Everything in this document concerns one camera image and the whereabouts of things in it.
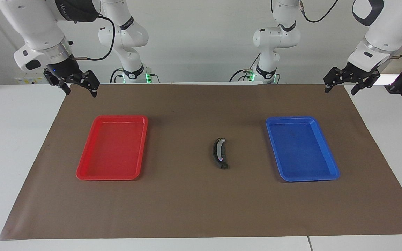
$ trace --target plastic tray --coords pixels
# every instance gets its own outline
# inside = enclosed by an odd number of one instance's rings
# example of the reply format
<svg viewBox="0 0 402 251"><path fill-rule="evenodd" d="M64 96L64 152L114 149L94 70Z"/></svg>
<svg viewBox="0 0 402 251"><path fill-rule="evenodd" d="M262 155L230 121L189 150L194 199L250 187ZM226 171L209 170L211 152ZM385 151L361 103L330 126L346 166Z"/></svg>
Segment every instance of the plastic tray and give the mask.
<svg viewBox="0 0 402 251"><path fill-rule="evenodd" d="M91 127L77 178L129 181L139 176L147 133L144 116L98 116Z"/></svg>
<svg viewBox="0 0 402 251"><path fill-rule="evenodd" d="M316 119L271 117L266 126L280 176L285 181L339 178L339 169Z"/></svg>

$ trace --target red plastic tray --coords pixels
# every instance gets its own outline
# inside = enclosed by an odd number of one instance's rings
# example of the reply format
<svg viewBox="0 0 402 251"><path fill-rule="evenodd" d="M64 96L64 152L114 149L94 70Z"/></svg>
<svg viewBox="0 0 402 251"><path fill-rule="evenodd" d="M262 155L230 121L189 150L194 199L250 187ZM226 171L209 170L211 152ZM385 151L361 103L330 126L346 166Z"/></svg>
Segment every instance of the red plastic tray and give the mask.
<svg viewBox="0 0 402 251"><path fill-rule="evenodd" d="M130 181L139 176L147 133L145 116L103 115L92 123L77 178Z"/></svg>

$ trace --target robotic arm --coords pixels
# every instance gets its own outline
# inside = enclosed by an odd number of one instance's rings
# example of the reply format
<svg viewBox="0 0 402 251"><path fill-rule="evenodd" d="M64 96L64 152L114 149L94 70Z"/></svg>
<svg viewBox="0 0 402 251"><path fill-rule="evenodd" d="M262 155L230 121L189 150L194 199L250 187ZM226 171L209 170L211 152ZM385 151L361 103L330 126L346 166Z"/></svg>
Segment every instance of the robotic arm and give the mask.
<svg viewBox="0 0 402 251"><path fill-rule="evenodd" d="M123 76L128 83L147 81L147 67L142 64L139 53L133 49L148 43L148 33L131 16L126 0L102 0L106 16L116 24L116 38L113 50L118 55ZM99 31L99 40L106 47L111 46L112 30L103 27Z"/></svg>
<svg viewBox="0 0 402 251"><path fill-rule="evenodd" d="M272 83L276 76L277 63L280 60L278 48L290 48L300 41L300 31L296 28L296 14L299 10L298 0L275 0L273 17L278 27L257 30L254 34L254 45L260 49L260 61L252 69L254 81Z"/></svg>
<svg viewBox="0 0 402 251"><path fill-rule="evenodd" d="M68 83L78 84L96 97L99 80L92 71L79 69L57 21L92 22L101 10L99 0L0 0L0 9L25 41L14 54L23 71L46 67L44 75L49 83L67 95Z"/></svg>
<svg viewBox="0 0 402 251"><path fill-rule="evenodd" d="M372 87L379 78L377 68L402 46L402 1L355 0L353 16L368 26L368 32L348 58L342 70L333 67L325 76L325 92L345 82L356 82L353 95Z"/></svg>

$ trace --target blue tray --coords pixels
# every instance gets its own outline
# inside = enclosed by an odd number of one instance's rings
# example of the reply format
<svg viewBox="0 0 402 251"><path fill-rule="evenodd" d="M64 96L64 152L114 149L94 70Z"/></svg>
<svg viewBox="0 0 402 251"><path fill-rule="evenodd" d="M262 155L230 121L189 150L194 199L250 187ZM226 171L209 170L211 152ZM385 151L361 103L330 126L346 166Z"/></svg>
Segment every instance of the blue tray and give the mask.
<svg viewBox="0 0 402 251"><path fill-rule="evenodd" d="M266 120L280 176L289 182L329 181L340 173L313 117L271 117Z"/></svg>

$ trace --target white wall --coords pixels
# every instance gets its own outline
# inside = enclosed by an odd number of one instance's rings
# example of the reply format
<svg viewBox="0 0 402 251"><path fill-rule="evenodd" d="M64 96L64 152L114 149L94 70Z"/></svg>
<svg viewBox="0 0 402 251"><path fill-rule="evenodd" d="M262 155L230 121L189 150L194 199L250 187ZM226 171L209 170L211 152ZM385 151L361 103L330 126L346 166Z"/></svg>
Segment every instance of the white wall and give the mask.
<svg viewBox="0 0 402 251"><path fill-rule="evenodd" d="M333 2L305 1L308 17L319 18ZM281 83L321 83L331 67L345 66L367 31L354 20L352 2L340 1L317 24L306 22L298 13L300 44L278 51ZM249 67L257 56L258 50L252 44L254 32L275 26L270 0L128 0L128 4L136 21L150 34L148 45L138 49L142 61L163 82L227 81L235 71ZM77 57L100 57L106 53L97 34L100 27L107 25L110 24L104 20L59 22L68 40L74 41ZM23 44L0 12L0 84L14 84L12 78L19 70L12 53ZM82 70L93 70L101 82L107 82L110 73L121 67L115 54L102 62L79 64ZM401 69L402 64L389 73L399 73Z"/></svg>

